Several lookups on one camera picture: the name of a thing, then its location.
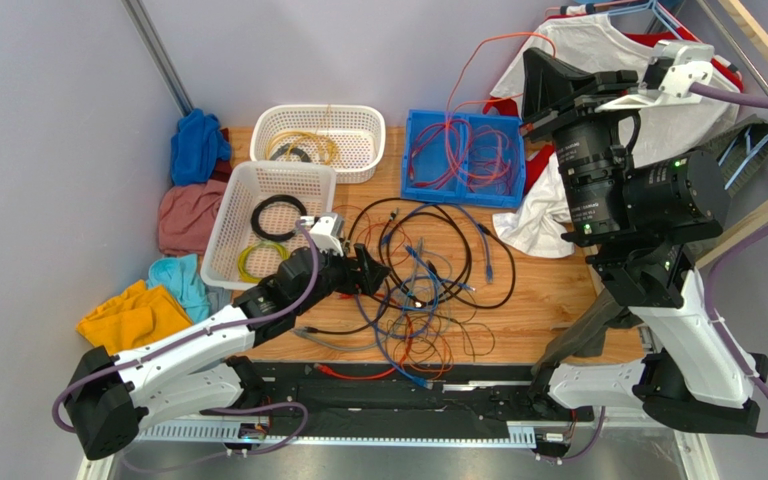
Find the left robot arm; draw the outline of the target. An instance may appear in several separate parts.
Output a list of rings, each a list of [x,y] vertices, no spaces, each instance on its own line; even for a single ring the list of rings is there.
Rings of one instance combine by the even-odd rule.
[[[292,329],[333,293],[374,295],[389,276],[362,244],[352,257],[302,247],[233,303],[161,340],[111,354],[84,353],[54,403],[54,419],[98,460],[144,430],[181,416],[234,405],[251,408],[255,387],[232,356]]]

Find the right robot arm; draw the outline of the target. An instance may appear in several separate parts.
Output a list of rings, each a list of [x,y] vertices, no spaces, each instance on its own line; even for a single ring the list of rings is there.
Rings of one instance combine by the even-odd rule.
[[[529,396],[538,411],[641,408],[675,430],[757,434],[753,400],[768,358],[735,342],[708,313],[688,244],[722,233],[730,204],[717,160],[691,150],[645,167],[619,124],[644,109],[696,103],[713,77],[710,45],[660,41],[647,70],[589,73],[541,49],[522,56],[525,135],[555,148],[572,230],[604,289],[656,336],[661,350],[625,364],[575,366],[545,360]]]

